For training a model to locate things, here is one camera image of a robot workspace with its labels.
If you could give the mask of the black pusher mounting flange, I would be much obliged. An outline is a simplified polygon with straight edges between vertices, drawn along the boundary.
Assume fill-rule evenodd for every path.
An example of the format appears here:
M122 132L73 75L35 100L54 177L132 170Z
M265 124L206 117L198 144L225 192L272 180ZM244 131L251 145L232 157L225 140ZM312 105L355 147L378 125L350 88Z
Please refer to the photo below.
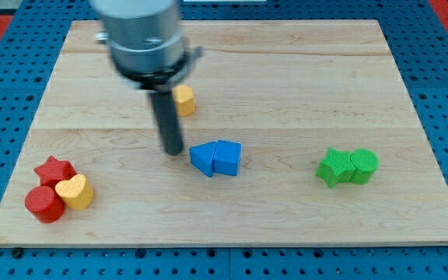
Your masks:
M181 84L191 73L196 61L203 56L203 47L187 49L182 58L171 66L166 66L157 72L133 72L122 68L114 61L114 67L120 80L133 89L167 91Z

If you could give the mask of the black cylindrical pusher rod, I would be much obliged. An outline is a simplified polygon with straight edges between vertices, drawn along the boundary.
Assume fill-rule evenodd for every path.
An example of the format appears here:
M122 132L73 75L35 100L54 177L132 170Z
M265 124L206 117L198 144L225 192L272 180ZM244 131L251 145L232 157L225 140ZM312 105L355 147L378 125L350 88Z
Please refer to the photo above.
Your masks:
M180 154L184 143L172 92L153 92L149 99L164 151L170 156Z

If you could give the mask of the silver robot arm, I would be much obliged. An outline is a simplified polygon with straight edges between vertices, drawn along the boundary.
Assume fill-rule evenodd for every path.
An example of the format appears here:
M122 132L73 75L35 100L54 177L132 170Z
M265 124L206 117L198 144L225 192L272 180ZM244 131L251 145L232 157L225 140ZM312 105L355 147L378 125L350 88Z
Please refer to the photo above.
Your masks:
M203 47L189 47L175 0L90 0L103 24L96 35L108 46L117 72L149 93L166 154L182 152L184 141L173 88L190 74Z

